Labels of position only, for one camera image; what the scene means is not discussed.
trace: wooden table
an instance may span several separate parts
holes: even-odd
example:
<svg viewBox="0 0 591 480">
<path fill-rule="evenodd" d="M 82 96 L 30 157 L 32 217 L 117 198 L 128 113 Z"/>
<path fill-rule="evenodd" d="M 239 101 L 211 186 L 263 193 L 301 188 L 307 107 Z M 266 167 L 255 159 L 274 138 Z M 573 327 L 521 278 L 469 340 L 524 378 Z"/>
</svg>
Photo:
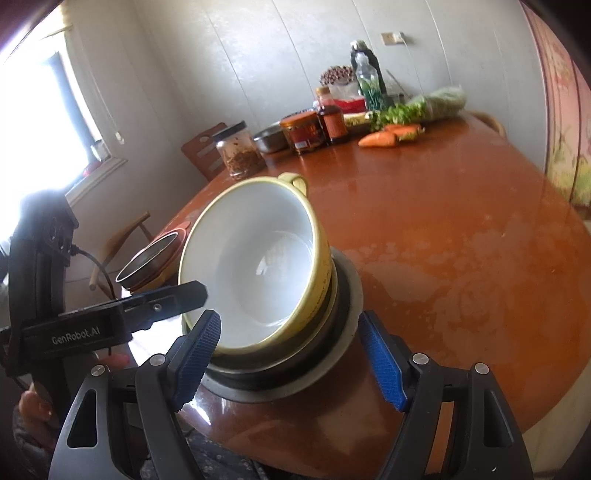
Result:
<svg viewBox="0 0 591 480">
<path fill-rule="evenodd" d="M 391 333 L 442 365 L 487 363 L 522 431 L 558 402 L 591 356 L 591 238 L 514 147 L 462 117 L 398 148 L 283 157 L 263 174 L 307 177 L 330 243 Z M 195 221 L 232 184 L 219 175 L 167 227 Z M 344 479 L 376 475 L 400 422 L 358 339 L 297 395 L 237 404 L 200 387 L 183 416 L 241 455 Z"/>
</svg>

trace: wooden chair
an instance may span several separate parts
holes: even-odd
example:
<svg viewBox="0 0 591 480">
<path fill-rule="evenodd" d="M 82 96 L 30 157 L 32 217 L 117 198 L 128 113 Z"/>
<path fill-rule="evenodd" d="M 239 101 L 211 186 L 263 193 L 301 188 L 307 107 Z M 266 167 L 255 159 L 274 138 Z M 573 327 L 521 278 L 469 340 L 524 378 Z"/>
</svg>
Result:
<svg viewBox="0 0 591 480">
<path fill-rule="evenodd" d="M 499 122 L 495 117 L 489 115 L 488 113 L 484 112 L 468 112 L 470 115 L 475 116 L 478 120 L 480 120 L 483 124 L 487 127 L 492 128 L 495 132 L 497 132 L 503 138 L 507 138 L 507 131 L 503 124 Z"/>
<path fill-rule="evenodd" d="M 148 231 L 148 229 L 144 225 L 144 222 L 148 218 L 150 218 L 150 213 L 144 212 L 140 217 L 135 219 L 128 226 L 123 227 L 121 230 L 119 230 L 116 234 L 114 234 L 107 241 L 107 243 L 105 244 L 105 246 L 101 250 L 99 256 L 96 257 L 96 259 L 103 265 L 103 267 L 105 269 L 106 269 L 107 265 L 109 264 L 109 262 L 111 260 L 113 260 L 113 258 L 117 254 L 117 252 L 119 250 L 121 250 L 121 247 L 123 246 L 125 241 L 129 238 L 131 233 L 136 228 L 139 227 L 139 229 L 142 230 L 146 239 L 148 240 L 148 243 L 150 243 L 154 239 L 154 236 Z M 99 269 L 99 267 L 97 267 L 95 265 L 95 267 L 92 269 L 92 273 L 90 275 L 90 281 L 88 283 L 88 287 L 92 291 L 94 291 L 94 290 L 96 290 L 96 287 L 98 286 L 104 292 L 104 294 L 107 295 L 107 297 L 109 297 L 111 300 L 114 300 L 114 298 L 112 298 L 112 296 L 111 296 L 111 290 L 110 290 L 109 286 L 106 283 L 104 283 L 102 280 L 99 279 L 99 274 L 100 274 L 100 269 Z"/>
<path fill-rule="evenodd" d="M 201 132 L 181 147 L 181 151 L 207 181 L 212 181 L 224 169 L 222 158 L 212 140 L 212 135 L 224 128 L 227 128 L 226 124 L 219 123 L 215 127 Z"/>
</svg>

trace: yellow handle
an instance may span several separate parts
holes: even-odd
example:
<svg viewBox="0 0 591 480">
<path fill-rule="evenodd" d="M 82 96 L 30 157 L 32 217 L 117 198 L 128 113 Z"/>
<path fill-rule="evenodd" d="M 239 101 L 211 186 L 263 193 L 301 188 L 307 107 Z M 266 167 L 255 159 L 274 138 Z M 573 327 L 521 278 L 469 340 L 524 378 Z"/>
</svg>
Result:
<svg viewBox="0 0 591 480">
<path fill-rule="evenodd" d="M 286 171 L 277 177 L 279 180 L 286 183 L 291 183 L 295 188 L 304 194 L 304 197 L 308 196 L 308 181 L 302 177 L 299 173 L 292 173 Z"/>
</svg>

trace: carrot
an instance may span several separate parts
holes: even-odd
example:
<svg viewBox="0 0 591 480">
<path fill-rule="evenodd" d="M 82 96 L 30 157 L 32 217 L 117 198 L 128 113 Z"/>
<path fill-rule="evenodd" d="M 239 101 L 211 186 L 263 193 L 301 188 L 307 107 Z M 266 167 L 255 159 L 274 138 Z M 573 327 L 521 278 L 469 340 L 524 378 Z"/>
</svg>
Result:
<svg viewBox="0 0 591 480">
<path fill-rule="evenodd" d="M 390 132 L 398 138 L 399 141 L 415 140 L 424 129 L 419 124 L 398 125 L 389 124 L 384 125 L 384 131 Z"/>
<path fill-rule="evenodd" d="M 390 132 L 376 132 L 359 140 L 360 147 L 393 147 L 396 143 L 396 135 Z"/>
</svg>

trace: hand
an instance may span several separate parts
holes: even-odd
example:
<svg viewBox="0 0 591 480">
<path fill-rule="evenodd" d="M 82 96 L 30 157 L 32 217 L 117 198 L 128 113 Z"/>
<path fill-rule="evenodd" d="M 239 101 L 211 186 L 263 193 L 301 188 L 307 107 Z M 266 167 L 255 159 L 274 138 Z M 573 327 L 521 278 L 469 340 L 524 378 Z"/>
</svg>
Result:
<svg viewBox="0 0 591 480">
<path fill-rule="evenodd" d="M 113 353 L 111 356 L 99 359 L 98 363 L 106 365 L 111 370 L 121 370 L 129 364 L 129 356 L 124 353 Z M 49 402 L 39 396 L 33 383 L 29 390 L 21 395 L 18 411 L 27 432 L 45 448 L 53 451 L 57 439 L 47 425 L 54 415 L 53 408 Z"/>
</svg>

